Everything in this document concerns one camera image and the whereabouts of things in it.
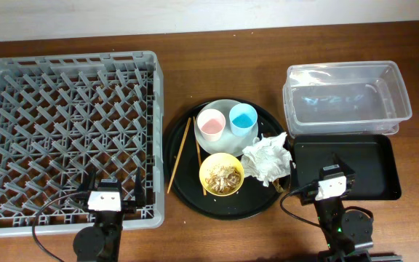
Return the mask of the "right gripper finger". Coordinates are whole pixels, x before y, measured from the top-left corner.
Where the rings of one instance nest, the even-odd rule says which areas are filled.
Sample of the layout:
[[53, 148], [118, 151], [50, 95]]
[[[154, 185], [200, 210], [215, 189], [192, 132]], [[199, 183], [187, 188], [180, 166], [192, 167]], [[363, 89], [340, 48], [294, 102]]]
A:
[[355, 176], [355, 171], [349, 167], [336, 153], [332, 154], [332, 160], [336, 165], [335, 173], [342, 173], [346, 177]]
[[296, 164], [290, 161], [290, 191], [293, 191], [298, 187], [298, 172]]

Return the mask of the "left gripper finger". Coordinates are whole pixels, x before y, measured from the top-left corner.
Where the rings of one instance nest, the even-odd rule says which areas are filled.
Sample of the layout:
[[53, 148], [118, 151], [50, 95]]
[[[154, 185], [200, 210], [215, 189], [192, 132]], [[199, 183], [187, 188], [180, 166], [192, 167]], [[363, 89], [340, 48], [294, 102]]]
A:
[[142, 186], [139, 167], [135, 170], [134, 197], [136, 206], [145, 206], [145, 192]]
[[93, 191], [95, 189], [96, 172], [91, 171], [87, 174], [83, 182], [83, 191]]

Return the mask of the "white paper napkin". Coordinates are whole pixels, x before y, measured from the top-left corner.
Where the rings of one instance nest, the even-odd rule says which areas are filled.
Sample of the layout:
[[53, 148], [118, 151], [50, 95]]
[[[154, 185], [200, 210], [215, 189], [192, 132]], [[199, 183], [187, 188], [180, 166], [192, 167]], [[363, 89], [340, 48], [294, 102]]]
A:
[[284, 147], [286, 139], [286, 132], [267, 138], [255, 138], [251, 146], [242, 150], [244, 176], [254, 177], [268, 187], [276, 179], [291, 175], [292, 155]]

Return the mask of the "food scraps and rice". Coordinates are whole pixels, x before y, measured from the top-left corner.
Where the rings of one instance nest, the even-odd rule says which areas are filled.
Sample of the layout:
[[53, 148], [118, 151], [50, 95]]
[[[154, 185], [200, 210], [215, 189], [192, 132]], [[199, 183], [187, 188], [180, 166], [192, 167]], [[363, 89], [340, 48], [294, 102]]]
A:
[[232, 192], [240, 184], [241, 180], [241, 174], [232, 166], [214, 167], [206, 178], [210, 191], [217, 194]]

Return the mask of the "yellow plastic bowl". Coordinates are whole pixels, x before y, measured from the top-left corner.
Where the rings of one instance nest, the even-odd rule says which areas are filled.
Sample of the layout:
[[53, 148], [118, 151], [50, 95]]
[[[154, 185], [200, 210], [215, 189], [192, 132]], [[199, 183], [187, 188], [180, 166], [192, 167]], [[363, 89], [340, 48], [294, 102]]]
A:
[[[228, 194], [217, 194], [213, 191], [210, 191], [206, 178], [209, 176], [210, 171], [217, 166], [232, 166], [235, 167], [242, 176], [240, 184]], [[206, 192], [215, 195], [217, 197], [226, 197], [232, 194], [235, 194], [241, 187], [244, 182], [244, 168], [242, 167], [241, 162], [235, 157], [227, 153], [216, 153], [208, 156], [201, 164], [199, 168], [199, 180], [205, 189]]]

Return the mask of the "blue plastic cup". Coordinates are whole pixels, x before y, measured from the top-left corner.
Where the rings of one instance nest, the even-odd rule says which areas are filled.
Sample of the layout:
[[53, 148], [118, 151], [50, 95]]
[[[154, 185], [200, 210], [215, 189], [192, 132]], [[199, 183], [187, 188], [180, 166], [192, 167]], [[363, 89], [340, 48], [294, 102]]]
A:
[[238, 103], [229, 111], [229, 122], [232, 133], [243, 137], [248, 135], [258, 121], [258, 113], [247, 103]]

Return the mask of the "pink plastic cup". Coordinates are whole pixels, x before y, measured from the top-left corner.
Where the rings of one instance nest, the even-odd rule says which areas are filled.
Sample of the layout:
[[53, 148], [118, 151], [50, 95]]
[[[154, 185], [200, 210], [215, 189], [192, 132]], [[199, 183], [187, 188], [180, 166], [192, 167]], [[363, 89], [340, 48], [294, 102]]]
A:
[[196, 119], [197, 127], [203, 138], [209, 142], [220, 139], [226, 126], [226, 118], [217, 109], [205, 109]]

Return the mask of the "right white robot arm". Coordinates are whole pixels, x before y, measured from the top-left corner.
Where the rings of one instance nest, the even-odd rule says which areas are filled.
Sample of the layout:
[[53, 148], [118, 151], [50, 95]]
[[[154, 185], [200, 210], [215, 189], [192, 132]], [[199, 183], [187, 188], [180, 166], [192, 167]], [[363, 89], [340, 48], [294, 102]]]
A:
[[332, 154], [333, 164], [319, 170], [319, 177], [287, 195], [301, 195], [303, 204], [313, 204], [318, 222], [313, 223], [291, 212], [291, 217], [322, 230], [328, 249], [318, 253], [316, 260], [324, 262], [384, 262], [402, 261], [400, 255], [371, 255], [374, 215], [362, 207], [344, 207], [344, 199], [351, 191], [355, 171], [337, 154]]

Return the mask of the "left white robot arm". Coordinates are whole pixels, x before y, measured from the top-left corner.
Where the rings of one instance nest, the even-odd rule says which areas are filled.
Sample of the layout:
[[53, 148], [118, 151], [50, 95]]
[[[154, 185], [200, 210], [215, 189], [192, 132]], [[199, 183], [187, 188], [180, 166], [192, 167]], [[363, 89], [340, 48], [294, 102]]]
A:
[[135, 214], [145, 206], [140, 171], [135, 176], [133, 200], [121, 195], [121, 182], [115, 178], [96, 181], [96, 174], [90, 173], [77, 189], [76, 198], [82, 209], [94, 215], [94, 224], [80, 230], [73, 241], [73, 251], [78, 261], [117, 261], [123, 221], [126, 214]]

